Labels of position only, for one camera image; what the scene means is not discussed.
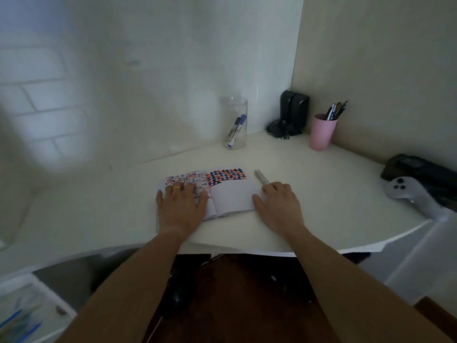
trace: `clear plastic container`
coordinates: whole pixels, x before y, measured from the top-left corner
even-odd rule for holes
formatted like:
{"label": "clear plastic container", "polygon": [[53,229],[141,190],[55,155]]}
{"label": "clear plastic container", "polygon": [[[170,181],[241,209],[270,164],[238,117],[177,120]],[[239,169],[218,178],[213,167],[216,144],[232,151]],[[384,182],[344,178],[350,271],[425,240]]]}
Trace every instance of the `clear plastic container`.
{"label": "clear plastic container", "polygon": [[222,145],[227,149],[244,148],[248,131],[248,100],[243,97],[229,96],[222,97],[220,102],[227,124]]}

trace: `pink cup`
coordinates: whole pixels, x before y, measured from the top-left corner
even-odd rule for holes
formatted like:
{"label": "pink cup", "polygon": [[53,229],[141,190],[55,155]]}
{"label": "pink cup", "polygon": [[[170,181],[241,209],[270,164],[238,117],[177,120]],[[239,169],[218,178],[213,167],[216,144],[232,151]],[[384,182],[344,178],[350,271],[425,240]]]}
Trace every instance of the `pink cup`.
{"label": "pink cup", "polygon": [[313,150],[322,151],[327,149],[332,139],[333,130],[335,130],[338,120],[325,120],[325,114],[316,114],[311,124],[311,136],[309,147]]}

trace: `finger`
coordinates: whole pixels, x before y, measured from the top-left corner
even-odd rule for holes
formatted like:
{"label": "finger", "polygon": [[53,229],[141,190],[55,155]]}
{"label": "finger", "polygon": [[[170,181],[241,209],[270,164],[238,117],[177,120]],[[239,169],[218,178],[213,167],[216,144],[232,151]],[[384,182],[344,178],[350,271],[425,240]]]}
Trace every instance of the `finger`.
{"label": "finger", "polygon": [[173,190],[173,185],[168,185],[165,188],[165,198],[169,198],[171,196],[171,191]]}
{"label": "finger", "polygon": [[171,190],[171,196],[177,196],[181,193],[182,187],[184,183],[183,182],[176,182],[173,184],[173,188]]}
{"label": "finger", "polygon": [[255,210],[259,213],[260,218],[263,220],[266,216],[266,207],[259,195],[252,195],[252,201],[254,202]]}
{"label": "finger", "polygon": [[162,202],[164,201],[164,198],[162,196],[162,190],[159,190],[157,192],[157,196],[155,197],[155,201],[157,202],[157,207],[160,207],[162,205]]}
{"label": "finger", "polygon": [[208,202],[208,193],[206,190],[203,190],[202,194],[200,195],[200,199],[197,203],[197,216],[199,224],[203,221],[203,218],[206,214],[206,203]]}
{"label": "finger", "polygon": [[276,191],[284,191],[284,184],[282,184],[281,182],[274,182],[274,183],[271,183],[271,186],[273,188],[276,189]]}
{"label": "finger", "polygon": [[269,192],[274,192],[276,190],[273,188],[271,184],[267,184],[262,187],[262,191],[268,194]]}
{"label": "finger", "polygon": [[196,185],[194,183],[187,183],[186,186],[184,187],[184,193],[186,195],[192,195],[195,187],[196,187]]}

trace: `white desk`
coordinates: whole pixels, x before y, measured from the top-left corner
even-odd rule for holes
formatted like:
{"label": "white desk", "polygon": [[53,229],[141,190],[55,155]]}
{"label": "white desk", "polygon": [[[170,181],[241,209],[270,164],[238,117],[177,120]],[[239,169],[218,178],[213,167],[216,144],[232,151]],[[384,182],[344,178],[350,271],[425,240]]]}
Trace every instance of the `white desk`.
{"label": "white desk", "polygon": [[[42,192],[14,244],[0,252],[0,280],[75,257],[142,245],[155,235],[157,181],[197,169],[240,166],[260,187],[254,177],[259,168],[271,182],[290,183],[306,226],[340,252],[380,251],[427,223],[412,207],[384,194],[380,164],[336,146],[315,152],[307,135],[282,141],[259,132],[249,135],[247,143],[241,150],[214,144]],[[204,222],[186,250],[291,255],[254,212]]]}

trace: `forearm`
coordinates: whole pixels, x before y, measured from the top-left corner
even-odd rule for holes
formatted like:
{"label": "forearm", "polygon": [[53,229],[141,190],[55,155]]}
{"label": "forearm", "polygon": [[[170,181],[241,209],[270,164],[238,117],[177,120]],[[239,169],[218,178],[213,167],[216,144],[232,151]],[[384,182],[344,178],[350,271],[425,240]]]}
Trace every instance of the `forearm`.
{"label": "forearm", "polygon": [[93,294],[59,343],[140,342],[160,303],[182,238],[156,236]]}
{"label": "forearm", "polygon": [[428,320],[305,228],[286,238],[342,343],[450,342]]}

